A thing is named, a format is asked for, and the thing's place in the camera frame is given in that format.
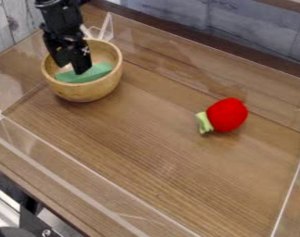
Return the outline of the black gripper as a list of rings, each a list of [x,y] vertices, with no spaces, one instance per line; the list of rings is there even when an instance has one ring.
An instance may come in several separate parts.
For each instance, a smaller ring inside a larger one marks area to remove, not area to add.
[[[80,20],[54,18],[44,19],[40,25],[42,39],[56,65],[62,68],[71,61],[76,75],[91,68],[91,52],[80,25]]]

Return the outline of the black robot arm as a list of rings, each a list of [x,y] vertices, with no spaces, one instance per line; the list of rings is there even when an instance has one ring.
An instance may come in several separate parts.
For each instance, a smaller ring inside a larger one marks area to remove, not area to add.
[[[42,39],[56,65],[72,65],[76,75],[91,68],[91,52],[80,30],[83,18],[79,0],[35,0],[43,22]]]

